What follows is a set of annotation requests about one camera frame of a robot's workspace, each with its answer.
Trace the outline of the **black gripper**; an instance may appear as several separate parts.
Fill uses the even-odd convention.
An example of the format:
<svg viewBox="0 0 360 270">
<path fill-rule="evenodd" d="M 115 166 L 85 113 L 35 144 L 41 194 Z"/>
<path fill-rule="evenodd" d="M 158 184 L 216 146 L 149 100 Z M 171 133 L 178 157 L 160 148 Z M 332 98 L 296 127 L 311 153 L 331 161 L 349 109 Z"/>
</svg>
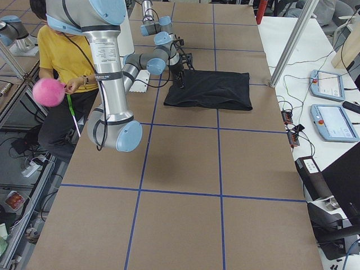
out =
<svg viewBox="0 0 360 270">
<path fill-rule="evenodd" d="M 184 68 L 182 63 L 168 66 L 169 71 L 174 80 L 182 80 L 184 75 Z"/>
<path fill-rule="evenodd" d="M 176 38 L 173 41 L 173 47 L 176 49 L 179 54 L 179 58 L 181 59 L 182 64 L 186 64 L 189 70 L 194 70 L 193 66 L 193 55 L 192 53 L 186 53 L 182 46 L 185 45 L 185 42 L 182 38 Z"/>
</svg>

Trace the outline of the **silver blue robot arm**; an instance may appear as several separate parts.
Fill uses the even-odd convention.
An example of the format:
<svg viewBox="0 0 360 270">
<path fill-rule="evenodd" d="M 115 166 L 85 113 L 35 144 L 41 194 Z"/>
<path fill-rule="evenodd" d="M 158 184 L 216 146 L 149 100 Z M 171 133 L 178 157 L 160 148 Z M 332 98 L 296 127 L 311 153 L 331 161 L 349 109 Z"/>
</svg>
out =
<svg viewBox="0 0 360 270">
<path fill-rule="evenodd" d="M 154 75 L 160 75 L 165 68 L 177 75 L 184 65 L 193 70 L 192 54 L 183 50 L 184 40 L 174 33 L 171 18 L 159 17 L 151 1 L 140 1 L 140 5 L 143 14 L 141 34 L 153 36 L 155 44 L 154 57 L 147 62 L 147 70 Z"/>
<path fill-rule="evenodd" d="M 124 1 L 47 1 L 47 21 L 57 31 L 83 35 L 89 42 L 101 106 L 89 115 L 89 139 L 99 149 L 131 152 L 142 139 L 142 126 L 128 109 L 126 95 L 141 70 L 161 75 L 169 69 L 174 79 L 183 77 L 183 56 L 178 53 L 170 17 L 154 21 L 151 1 L 141 1 L 141 33 L 153 36 L 151 53 L 120 57 L 118 36 L 127 16 Z"/>
</svg>

